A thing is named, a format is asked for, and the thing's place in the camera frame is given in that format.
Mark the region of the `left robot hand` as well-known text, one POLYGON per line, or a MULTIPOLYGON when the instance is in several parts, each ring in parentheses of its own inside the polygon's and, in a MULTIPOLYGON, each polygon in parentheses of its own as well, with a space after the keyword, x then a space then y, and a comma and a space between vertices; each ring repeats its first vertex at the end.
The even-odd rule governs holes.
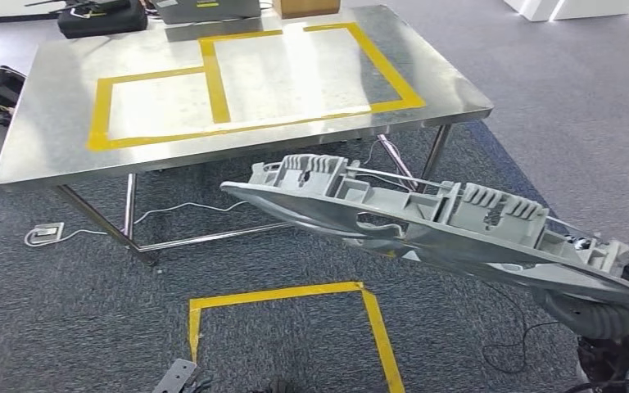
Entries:
POLYGON ((186 359, 176 359, 156 384, 152 393, 197 392, 200 386, 197 364, 186 359))

